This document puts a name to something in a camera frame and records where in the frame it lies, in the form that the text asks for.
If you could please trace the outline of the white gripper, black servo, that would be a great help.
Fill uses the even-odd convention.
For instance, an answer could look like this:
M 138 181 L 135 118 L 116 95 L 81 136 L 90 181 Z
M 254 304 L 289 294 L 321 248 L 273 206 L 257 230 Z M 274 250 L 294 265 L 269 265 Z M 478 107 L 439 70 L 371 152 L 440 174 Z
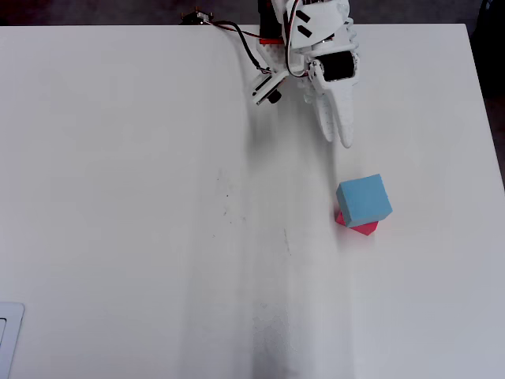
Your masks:
M 351 37 L 328 37 L 305 52 L 309 80 L 302 80 L 305 102 L 311 104 L 327 141 L 335 136 L 344 148 L 354 142 L 353 88 L 358 82 L 357 45 Z

